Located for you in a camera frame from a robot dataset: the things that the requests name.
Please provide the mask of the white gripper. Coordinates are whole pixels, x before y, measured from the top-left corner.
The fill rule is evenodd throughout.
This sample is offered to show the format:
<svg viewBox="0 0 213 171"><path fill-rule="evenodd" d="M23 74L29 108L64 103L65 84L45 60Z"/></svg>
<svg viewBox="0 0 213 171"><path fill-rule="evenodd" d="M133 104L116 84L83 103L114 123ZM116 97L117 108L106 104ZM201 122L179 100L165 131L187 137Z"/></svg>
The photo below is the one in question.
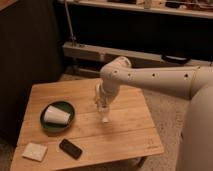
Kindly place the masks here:
<svg viewBox="0 0 213 171"><path fill-rule="evenodd" d="M101 84L95 86L95 104L98 108L108 108L114 99L115 95L106 93Z"/></svg>

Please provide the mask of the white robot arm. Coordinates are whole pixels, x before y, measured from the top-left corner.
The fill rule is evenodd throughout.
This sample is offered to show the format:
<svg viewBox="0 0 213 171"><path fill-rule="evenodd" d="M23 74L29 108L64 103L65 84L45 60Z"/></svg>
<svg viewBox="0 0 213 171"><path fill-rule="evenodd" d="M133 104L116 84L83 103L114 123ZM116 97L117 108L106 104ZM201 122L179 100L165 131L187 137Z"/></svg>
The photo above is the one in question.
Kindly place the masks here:
<svg viewBox="0 0 213 171"><path fill-rule="evenodd" d="M95 103L104 122L122 85L188 98L175 171L213 171L213 67L134 68L120 56L101 68L100 78Z"/></svg>

